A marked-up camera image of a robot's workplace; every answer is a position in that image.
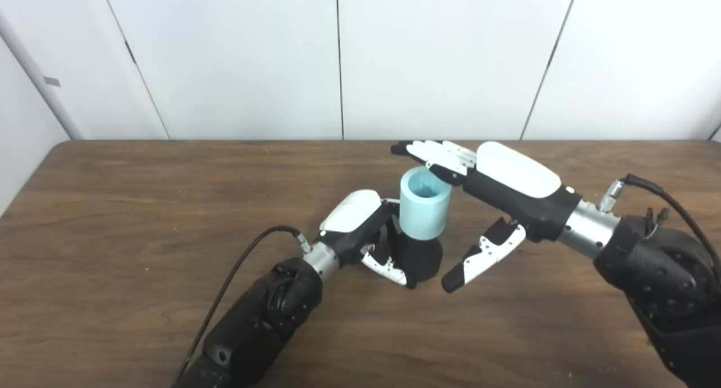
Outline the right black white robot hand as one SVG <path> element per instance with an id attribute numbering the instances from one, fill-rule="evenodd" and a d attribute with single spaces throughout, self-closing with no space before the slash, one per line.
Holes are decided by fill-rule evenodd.
<path id="1" fill-rule="evenodd" d="M 505 214 L 443 275 L 446 293 L 471 283 L 525 239 L 557 240 L 580 202 L 555 172 L 499 142 L 482 142 L 472 151 L 451 141 L 400 141 L 390 151 Z"/>

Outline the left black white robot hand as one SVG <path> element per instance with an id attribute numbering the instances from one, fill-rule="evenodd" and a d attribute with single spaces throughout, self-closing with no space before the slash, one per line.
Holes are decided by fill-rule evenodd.
<path id="1" fill-rule="evenodd" d="M 322 281 L 340 268 L 361 263 L 393 283 L 414 289 L 417 280 L 394 257 L 400 235 L 394 220 L 399 217 L 399 200 L 381 198 L 375 190 L 356 190 L 322 221 L 303 259 Z"/>

